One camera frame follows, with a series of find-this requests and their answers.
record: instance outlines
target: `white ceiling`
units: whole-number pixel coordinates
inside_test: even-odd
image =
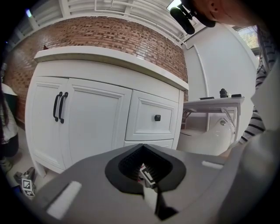
[[[80,16],[110,16],[134,21],[161,33],[177,45],[191,35],[172,18],[166,9],[172,0],[40,0],[15,28],[8,41],[11,50],[33,32],[55,22]],[[204,28],[195,18],[196,32]]]

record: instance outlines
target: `black drawer knob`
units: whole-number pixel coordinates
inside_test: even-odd
[[[161,116],[160,116],[160,115],[156,115],[156,116],[154,117],[154,120],[155,120],[155,121],[161,121]]]

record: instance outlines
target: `white table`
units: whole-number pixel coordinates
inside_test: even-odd
[[[208,99],[208,100],[198,100],[184,102],[183,111],[188,113],[186,119],[191,113],[225,113],[227,117],[231,120],[235,127],[235,137],[237,140],[239,125],[240,125],[240,115],[241,115],[241,104],[244,101],[244,97],[234,97],[234,98],[219,98],[219,99]]]

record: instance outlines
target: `window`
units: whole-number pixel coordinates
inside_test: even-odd
[[[259,60],[257,27],[233,27],[233,29],[240,35],[240,37],[245,41],[248,47],[253,51],[256,58]]]
[[[241,38],[246,42],[246,44],[249,46],[249,48],[253,49],[253,48],[259,47],[256,26],[241,28],[236,31],[241,36]]]

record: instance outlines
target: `striped shirt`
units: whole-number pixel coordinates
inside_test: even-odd
[[[276,58],[278,56],[278,49],[273,41],[272,36],[263,30],[258,31],[258,40],[260,46],[260,58],[259,58],[259,67],[257,69],[257,77],[255,88],[256,90],[263,83],[268,73],[271,71]],[[265,127],[261,117],[259,116],[258,111],[254,107],[253,115],[251,117],[248,128],[243,133],[239,143],[246,143],[251,137],[260,134],[265,131]]]

